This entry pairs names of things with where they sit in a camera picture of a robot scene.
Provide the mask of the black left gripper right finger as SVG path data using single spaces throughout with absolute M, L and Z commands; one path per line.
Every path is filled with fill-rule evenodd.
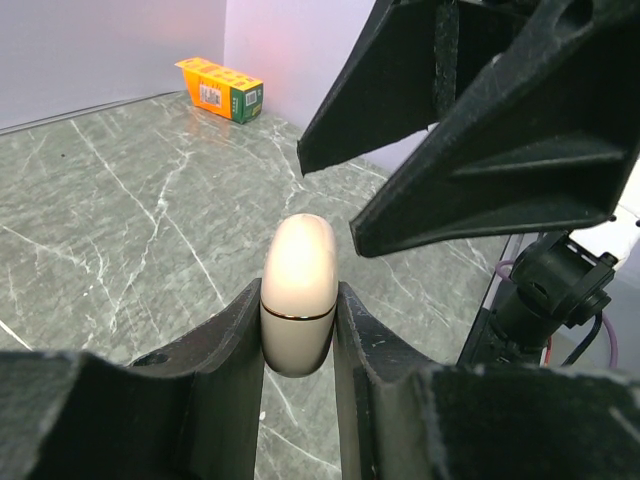
M 635 479 L 639 381 L 619 370 L 442 365 L 341 283 L 335 392 L 346 479 Z

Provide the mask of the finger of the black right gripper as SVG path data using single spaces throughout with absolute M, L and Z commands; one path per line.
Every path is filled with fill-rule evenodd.
M 543 1 L 352 220 L 354 246 L 591 227 L 638 154 L 638 3 Z
M 303 174 L 439 122 L 504 52 L 535 1 L 377 1 L 297 144 Z

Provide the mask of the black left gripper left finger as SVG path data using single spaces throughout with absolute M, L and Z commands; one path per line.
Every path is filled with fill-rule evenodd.
M 1 355 L 5 479 L 250 479 L 264 360 L 260 284 L 121 366 L 86 351 Z

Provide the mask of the beige earbud charging case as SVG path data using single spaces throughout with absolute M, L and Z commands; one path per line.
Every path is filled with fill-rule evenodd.
M 286 218 L 270 244 L 261 280 L 264 358 L 282 376 L 300 378 L 323 364 L 338 295 L 336 240 L 324 218 Z

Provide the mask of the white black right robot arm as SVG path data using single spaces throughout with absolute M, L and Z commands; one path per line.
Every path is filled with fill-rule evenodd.
M 461 360 L 523 362 L 602 322 L 639 233 L 635 1 L 378 1 L 302 135 L 303 173 L 426 130 L 351 221 L 357 253 L 539 233 Z

